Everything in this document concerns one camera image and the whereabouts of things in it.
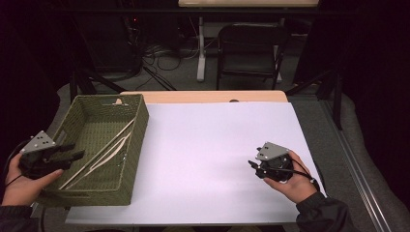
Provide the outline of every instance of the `hand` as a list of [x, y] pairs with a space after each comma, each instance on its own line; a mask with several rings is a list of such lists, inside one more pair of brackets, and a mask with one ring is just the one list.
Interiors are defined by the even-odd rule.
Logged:
[[[310, 175], [308, 168], [304, 165], [301, 158], [296, 155], [296, 153], [289, 151], [289, 156], [305, 169], [304, 170], [297, 162], [293, 161], [294, 170], [304, 173], [307, 171], [307, 174]], [[266, 184], [272, 187], [272, 189], [283, 193], [289, 200], [295, 202], [296, 204], [317, 192], [316, 188], [307, 177], [296, 173], [293, 174], [286, 184], [276, 182], [269, 178], [264, 178], [263, 180]]]
[[20, 158], [21, 154], [17, 154], [10, 161], [9, 173], [7, 174], [5, 185], [10, 184], [6, 187], [2, 206], [30, 206], [39, 196], [43, 188], [57, 180], [57, 178], [63, 174], [63, 170], [59, 169], [37, 180], [20, 176], [21, 170], [18, 168]]

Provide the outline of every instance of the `table leg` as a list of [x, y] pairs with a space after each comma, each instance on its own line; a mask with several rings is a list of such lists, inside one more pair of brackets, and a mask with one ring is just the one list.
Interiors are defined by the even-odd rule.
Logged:
[[199, 59], [198, 72], [196, 79], [199, 82], [205, 80], [205, 47], [204, 47], [204, 21], [203, 17], [199, 18]]

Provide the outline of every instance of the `green wicker basket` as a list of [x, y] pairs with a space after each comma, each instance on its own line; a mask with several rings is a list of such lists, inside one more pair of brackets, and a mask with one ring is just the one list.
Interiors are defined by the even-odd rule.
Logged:
[[148, 118], [142, 95], [76, 97], [54, 135], [58, 144], [75, 147], [52, 158], [82, 150], [84, 157], [45, 188], [37, 201], [46, 207], [129, 205]]

